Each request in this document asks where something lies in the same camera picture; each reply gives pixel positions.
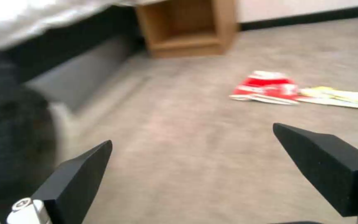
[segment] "carpeted floor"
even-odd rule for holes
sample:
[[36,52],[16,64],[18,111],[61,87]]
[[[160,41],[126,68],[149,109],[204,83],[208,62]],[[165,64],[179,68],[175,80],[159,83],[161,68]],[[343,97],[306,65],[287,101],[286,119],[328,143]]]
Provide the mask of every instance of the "carpeted floor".
[[98,94],[108,113],[72,152],[114,143],[85,223],[355,223],[301,175],[272,124],[358,147],[358,110],[230,100],[253,70],[358,91],[358,19],[242,32],[225,56],[133,57]]

